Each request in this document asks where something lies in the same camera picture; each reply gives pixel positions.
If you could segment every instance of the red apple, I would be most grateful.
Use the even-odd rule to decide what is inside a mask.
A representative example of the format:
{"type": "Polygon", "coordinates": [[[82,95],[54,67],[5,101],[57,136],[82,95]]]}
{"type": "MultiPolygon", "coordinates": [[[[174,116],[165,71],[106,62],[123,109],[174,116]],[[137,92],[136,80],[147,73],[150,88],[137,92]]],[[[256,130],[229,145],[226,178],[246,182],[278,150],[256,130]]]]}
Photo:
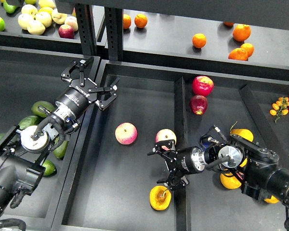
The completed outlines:
{"type": "Polygon", "coordinates": [[[214,83],[212,79],[207,76],[197,76],[192,83],[192,89],[195,95],[207,96],[213,88],[214,83]]]}
{"type": "Polygon", "coordinates": [[[192,112],[196,115],[202,115],[208,108],[207,98],[202,95],[194,95],[189,102],[192,112]]]}
{"type": "Polygon", "coordinates": [[[74,38],[74,30],[70,25],[63,24],[59,28],[59,36],[64,39],[73,39],[74,38]]]}
{"type": "Polygon", "coordinates": [[[137,129],[131,123],[122,123],[116,128],[115,136],[119,143],[131,144],[137,137],[137,129]]]}
{"type": "MultiPolygon", "coordinates": [[[[162,129],[156,134],[155,142],[159,141],[167,141],[167,140],[174,140],[174,144],[177,142],[177,137],[175,136],[174,132],[170,129],[162,129]]],[[[166,146],[162,146],[163,149],[169,150],[166,146]]]]}

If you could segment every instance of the pink apple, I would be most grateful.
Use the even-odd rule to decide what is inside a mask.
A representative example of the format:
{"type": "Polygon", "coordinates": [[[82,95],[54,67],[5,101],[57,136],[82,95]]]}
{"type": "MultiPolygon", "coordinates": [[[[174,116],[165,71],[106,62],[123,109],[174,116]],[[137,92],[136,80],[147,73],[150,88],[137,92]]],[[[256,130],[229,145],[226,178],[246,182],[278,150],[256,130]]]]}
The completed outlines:
{"type": "Polygon", "coordinates": [[[137,129],[131,123],[123,123],[116,128],[115,136],[119,143],[131,144],[137,137],[137,129]]]}
{"type": "Polygon", "coordinates": [[[207,96],[214,88],[212,79],[207,76],[197,76],[193,83],[192,89],[195,95],[207,96]]]}
{"type": "MultiPolygon", "coordinates": [[[[155,142],[166,141],[166,140],[174,140],[174,144],[177,142],[177,137],[174,132],[170,129],[162,129],[156,134],[155,142]]],[[[162,146],[163,149],[169,150],[166,146],[162,146]]]]}
{"type": "Polygon", "coordinates": [[[59,36],[64,39],[73,39],[74,38],[74,30],[70,25],[63,24],[59,28],[59,36]]]}

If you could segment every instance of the robotic arm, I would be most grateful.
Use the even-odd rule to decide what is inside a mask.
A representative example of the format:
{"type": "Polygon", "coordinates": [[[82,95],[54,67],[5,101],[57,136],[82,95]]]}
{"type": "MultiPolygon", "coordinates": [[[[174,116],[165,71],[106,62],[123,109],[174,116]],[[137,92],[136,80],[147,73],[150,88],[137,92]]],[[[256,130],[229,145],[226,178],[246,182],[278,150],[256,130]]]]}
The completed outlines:
{"type": "MultiPolygon", "coordinates": [[[[53,112],[39,106],[39,110],[47,117],[38,126],[30,126],[20,130],[13,126],[0,140],[0,217],[10,203],[10,208],[16,208],[25,195],[31,195],[38,186],[45,168],[41,166],[49,153],[59,147],[66,136],[75,132],[79,126],[78,120],[90,107],[96,104],[100,110],[106,109],[117,97],[116,79],[109,87],[97,87],[90,78],[84,76],[84,68],[93,61],[93,57],[78,64],[72,61],[61,74],[61,79],[69,86],[56,99],[57,108],[53,112]],[[72,71],[79,69],[79,78],[70,77],[72,71]],[[106,100],[101,96],[108,95],[106,100]],[[15,137],[20,136],[20,143],[26,152],[39,154],[32,163],[15,154],[15,137]]],[[[0,220],[0,228],[18,226],[26,230],[26,224],[19,219],[0,220]]]]}
{"type": "Polygon", "coordinates": [[[218,127],[213,128],[223,142],[204,135],[199,141],[202,149],[194,146],[175,150],[174,140],[157,142],[148,155],[158,154],[164,158],[170,172],[166,179],[157,183],[165,183],[174,191],[189,184],[186,175],[201,173],[205,169],[223,174],[231,172],[242,183],[243,194],[258,201],[273,195],[286,207],[285,228],[289,231],[289,171],[278,165],[278,154],[235,134],[231,134],[228,141],[218,127]],[[245,158],[248,162],[242,168],[240,164],[245,158]]]}

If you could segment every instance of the cherry tomato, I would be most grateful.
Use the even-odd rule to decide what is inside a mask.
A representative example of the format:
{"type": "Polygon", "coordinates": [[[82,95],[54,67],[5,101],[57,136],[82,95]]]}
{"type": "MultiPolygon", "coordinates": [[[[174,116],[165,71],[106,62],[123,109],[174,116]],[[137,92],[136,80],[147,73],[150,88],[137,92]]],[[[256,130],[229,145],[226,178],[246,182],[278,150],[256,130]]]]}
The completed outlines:
{"type": "Polygon", "coordinates": [[[279,106],[278,106],[276,103],[274,103],[274,104],[272,104],[272,108],[273,108],[274,110],[278,110],[278,109],[279,109],[279,106]]]}
{"type": "Polygon", "coordinates": [[[277,113],[277,112],[276,112],[275,110],[273,110],[273,109],[272,109],[272,110],[270,110],[270,114],[271,114],[271,115],[275,116],[275,115],[276,115],[276,113],[277,113]]]}
{"type": "Polygon", "coordinates": [[[283,116],[285,116],[285,115],[288,114],[288,109],[284,109],[284,110],[282,110],[281,112],[282,112],[283,116]]]}

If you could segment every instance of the metal post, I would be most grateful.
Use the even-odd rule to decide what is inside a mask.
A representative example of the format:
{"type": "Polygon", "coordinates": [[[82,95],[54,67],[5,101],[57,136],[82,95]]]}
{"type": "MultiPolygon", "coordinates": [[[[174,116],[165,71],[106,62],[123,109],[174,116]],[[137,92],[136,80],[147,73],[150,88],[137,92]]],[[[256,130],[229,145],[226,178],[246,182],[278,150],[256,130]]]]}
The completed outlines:
{"type": "Polygon", "coordinates": [[[76,4],[75,12],[80,35],[82,54],[96,56],[96,36],[91,5],[76,4]]]}
{"type": "Polygon", "coordinates": [[[105,7],[108,56],[112,61],[123,61],[123,10],[105,7]]]}

